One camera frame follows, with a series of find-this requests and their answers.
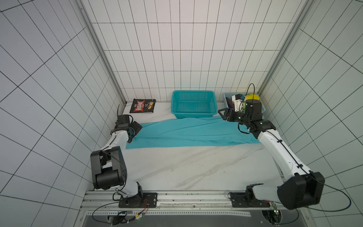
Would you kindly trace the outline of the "teal long pants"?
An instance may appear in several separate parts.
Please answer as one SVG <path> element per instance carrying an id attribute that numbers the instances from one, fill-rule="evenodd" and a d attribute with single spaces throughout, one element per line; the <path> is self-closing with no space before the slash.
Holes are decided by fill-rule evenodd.
<path id="1" fill-rule="evenodd" d="M 170 119 L 141 126 L 127 149 L 259 144 L 252 134 L 241 133 L 238 123 L 224 121 L 221 117 Z"/>

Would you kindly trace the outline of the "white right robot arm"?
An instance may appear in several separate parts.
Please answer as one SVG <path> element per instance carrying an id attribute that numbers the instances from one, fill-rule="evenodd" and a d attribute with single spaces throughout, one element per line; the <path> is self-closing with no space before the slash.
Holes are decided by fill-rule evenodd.
<path id="1" fill-rule="evenodd" d="M 231 108 L 218 111 L 223 120 L 245 125 L 246 134 L 252 134 L 264 145 L 285 178 L 280 186 L 262 183 L 247 186 L 245 203 L 251 206 L 258 201 L 278 202 L 289 210 L 319 204 L 325 178 L 298 159 L 282 140 L 273 123 L 263 119 L 261 107 L 259 100 L 252 99 L 247 101 L 243 111 Z"/>

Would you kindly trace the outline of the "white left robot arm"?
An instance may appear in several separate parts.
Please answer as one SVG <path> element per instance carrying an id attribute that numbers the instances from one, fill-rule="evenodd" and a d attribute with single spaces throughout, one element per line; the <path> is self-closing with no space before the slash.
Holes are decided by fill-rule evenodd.
<path id="1" fill-rule="evenodd" d="M 90 155 L 92 182 L 95 189 L 114 188 L 124 198 L 142 197 L 141 185 L 128 179 L 128 171 L 122 151 L 140 132 L 142 126 L 137 122 L 124 123 L 112 130 L 111 138 L 100 150 Z"/>

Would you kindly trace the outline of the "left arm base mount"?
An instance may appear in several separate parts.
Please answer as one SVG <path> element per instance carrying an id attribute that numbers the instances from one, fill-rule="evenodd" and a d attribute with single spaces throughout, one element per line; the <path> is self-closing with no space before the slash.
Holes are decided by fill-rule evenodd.
<path id="1" fill-rule="evenodd" d="M 119 208 L 155 208 L 157 206 L 157 193 L 143 193 L 137 194 L 129 198 L 121 198 L 119 201 Z"/>

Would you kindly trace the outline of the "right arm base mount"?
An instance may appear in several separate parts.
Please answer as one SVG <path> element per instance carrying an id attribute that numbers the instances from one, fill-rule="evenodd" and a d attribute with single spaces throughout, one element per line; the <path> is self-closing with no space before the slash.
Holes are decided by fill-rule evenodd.
<path id="1" fill-rule="evenodd" d="M 262 201 L 256 199 L 254 193 L 253 193 L 253 187 L 261 185 L 261 183 L 258 184 L 252 184 L 248 185 L 246 187 L 245 192 L 229 192 L 228 198 L 232 203 L 233 208 L 269 208 L 270 203 L 268 201 Z"/>

